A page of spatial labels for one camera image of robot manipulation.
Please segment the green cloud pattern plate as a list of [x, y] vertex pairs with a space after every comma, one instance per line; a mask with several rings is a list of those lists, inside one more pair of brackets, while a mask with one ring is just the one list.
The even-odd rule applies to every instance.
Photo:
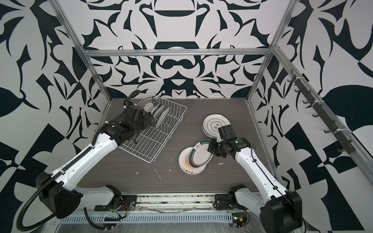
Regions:
[[210, 136], [216, 136], [220, 127], [230, 125], [230, 121], [223, 115], [211, 114], [203, 121], [203, 130]]
[[158, 129], [158, 128], [161, 126], [161, 124], [163, 123], [163, 121], [166, 119], [166, 117], [167, 117], [167, 115], [168, 115], [170, 109], [171, 109], [171, 108], [168, 107], [167, 109], [165, 109], [165, 110], [161, 113], [160, 117], [159, 117], [158, 120], [157, 120], [156, 126], [155, 126], [156, 129]]

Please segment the orange sunburst pattern plate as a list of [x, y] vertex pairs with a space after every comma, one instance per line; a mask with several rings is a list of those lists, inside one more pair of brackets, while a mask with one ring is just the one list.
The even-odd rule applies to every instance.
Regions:
[[199, 168], [193, 168], [189, 163], [189, 156], [192, 151], [193, 147], [187, 147], [184, 150], [182, 150], [178, 156], [178, 167], [180, 170], [189, 176], [197, 176], [202, 174], [206, 168], [207, 165], [204, 165]]

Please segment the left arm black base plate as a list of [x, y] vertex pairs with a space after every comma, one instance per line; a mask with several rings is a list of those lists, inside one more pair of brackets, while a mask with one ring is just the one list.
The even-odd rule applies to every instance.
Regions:
[[128, 211], [135, 207], [137, 195], [116, 195], [108, 205], [96, 205], [94, 211], [105, 212], [111, 210]]

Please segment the aluminium cage frame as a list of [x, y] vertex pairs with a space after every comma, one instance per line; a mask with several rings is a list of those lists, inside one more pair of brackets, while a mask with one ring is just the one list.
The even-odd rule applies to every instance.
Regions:
[[[56, 13], [59, 22], [62, 24], [64, 29], [67, 31], [73, 45], [76, 46], [78, 53], [83, 59], [88, 70], [93, 74], [94, 80], [98, 83], [100, 89], [104, 91], [104, 96], [109, 102], [112, 101], [107, 89], [105, 88], [102, 80], [100, 79], [97, 71], [93, 67], [92, 63], [88, 60], [89, 57], [97, 56], [183, 56], [183, 55], [263, 55], [265, 60], [262, 63], [260, 70], [257, 74], [258, 78], [262, 78], [265, 68], [268, 67], [272, 57], [280, 62], [287, 74], [291, 77], [291, 71], [298, 76], [303, 77], [294, 64], [286, 57], [285, 53], [279, 47], [278, 43], [280, 38], [285, 31], [285, 28], [290, 22], [291, 16], [297, 7], [298, 1], [290, 1], [286, 7], [284, 15], [279, 23], [279, 27], [275, 32], [275, 37], [268, 48], [249, 48], [249, 49], [147, 49], [147, 50], [86, 50], [81, 45], [77, 33], [74, 31], [72, 23], [64, 12], [59, 1], [50, 1], [52, 10]], [[341, 124], [346, 129], [347, 126], [338, 119], [334, 113], [334, 117], [337, 118], [337, 123]], [[348, 136], [351, 137], [353, 146], [356, 148], [356, 152], [349, 154], [356, 165], [360, 168], [363, 175], [369, 182], [373, 181], [373, 158], [369, 155], [368, 151], [358, 141], [358, 139], [348, 129]]]

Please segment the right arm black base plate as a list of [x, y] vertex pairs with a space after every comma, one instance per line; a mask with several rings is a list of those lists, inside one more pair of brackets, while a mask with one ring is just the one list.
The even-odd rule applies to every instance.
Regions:
[[227, 194], [215, 194], [213, 207], [217, 210], [241, 209], [233, 192]]

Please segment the black wall hook rail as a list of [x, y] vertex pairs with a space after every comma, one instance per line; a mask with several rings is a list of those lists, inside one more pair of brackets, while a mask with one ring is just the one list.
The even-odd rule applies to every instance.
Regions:
[[292, 82], [298, 88], [295, 90], [297, 93], [302, 93], [306, 98], [303, 101], [304, 104], [308, 104], [312, 107], [316, 114], [312, 115], [314, 118], [320, 118], [327, 127], [324, 130], [325, 134], [332, 134], [336, 140], [340, 143], [341, 149], [337, 149], [339, 152], [347, 152], [352, 154], [356, 152], [356, 148], [353, 146], [353, 142], [350, 136], [348, 136], [348, 129], [337, 123], [337, 118], [333, 116], [333, 112], [327, 106], [326, 102], [321, 100], [321, 97], [315, 92], [315, 90], [308, 84], [305, 77], [296, 76], [291, 71], [291, 79], [288, 82]]

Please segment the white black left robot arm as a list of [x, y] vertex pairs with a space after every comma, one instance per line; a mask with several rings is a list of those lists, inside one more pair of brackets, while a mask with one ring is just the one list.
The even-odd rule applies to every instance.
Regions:
[[76, 209], [90, 206], [106, 206], [117, 209], [121, 194], [112, 185], [101, 188], [79, 188], [78, 183], [106, 155], [127, 141], [134, 141], [145, 129], [155, 125], [151, 113], [135, 105], [131, 99], [140, 94], [132, 92], [123, 102], [124, 110], [96, 132], [92, 142], [78, 155], [51, 174], [37, 176], [37, 187], [45, 189], [39, 199], [58, 218], [63, 219]]

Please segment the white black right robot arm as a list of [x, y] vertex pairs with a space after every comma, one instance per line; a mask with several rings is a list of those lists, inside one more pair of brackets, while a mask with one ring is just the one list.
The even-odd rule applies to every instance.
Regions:
[[246, 187], [233, 190], [236, 203], [259, 217], [267, 233], [290, 233], [304, 226], [302, 199], [295, 191], [288, 191], [263, 165], [244, 137], [237, 137], [231, 125], [218, 129], [208, 151], [219, 157], [231, 155], [249, 175], [259, 191], [252, 193]]

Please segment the green banner rim plate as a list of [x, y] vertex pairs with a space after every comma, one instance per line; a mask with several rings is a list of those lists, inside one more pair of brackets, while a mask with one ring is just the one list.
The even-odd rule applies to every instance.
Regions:
[[153, 109], [157, 106], [157, 103], [154, 98], [148, 97], [142, 100], [139, 104], [139, 107], [143, 108], [146, 112], [152, 112]]

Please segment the stack of unloaded plates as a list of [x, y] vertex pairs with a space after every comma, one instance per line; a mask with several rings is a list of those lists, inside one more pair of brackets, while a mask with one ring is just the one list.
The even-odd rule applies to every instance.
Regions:
[[219, 134], [219, 131], [217, 128], [211, 128], [211, 127], [202, 127], [203, 129], [203, 132], [204, 134], [209, 137], [209, 138], [214, 138], [214, 139], [217, 139], [218, 138], [218, 134]]

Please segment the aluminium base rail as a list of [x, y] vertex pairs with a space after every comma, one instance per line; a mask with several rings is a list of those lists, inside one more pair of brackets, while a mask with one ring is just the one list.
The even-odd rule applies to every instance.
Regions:
[[[148, 211], [173, 210], [217, 210], [213, 207], [214, 195], [208, 193], [189, 193], [189, 194], [139, 194], [137, 195], [136, 206], [147, 209]], [[122, 215], [123, 211], [111, 210], [116, 215]]]

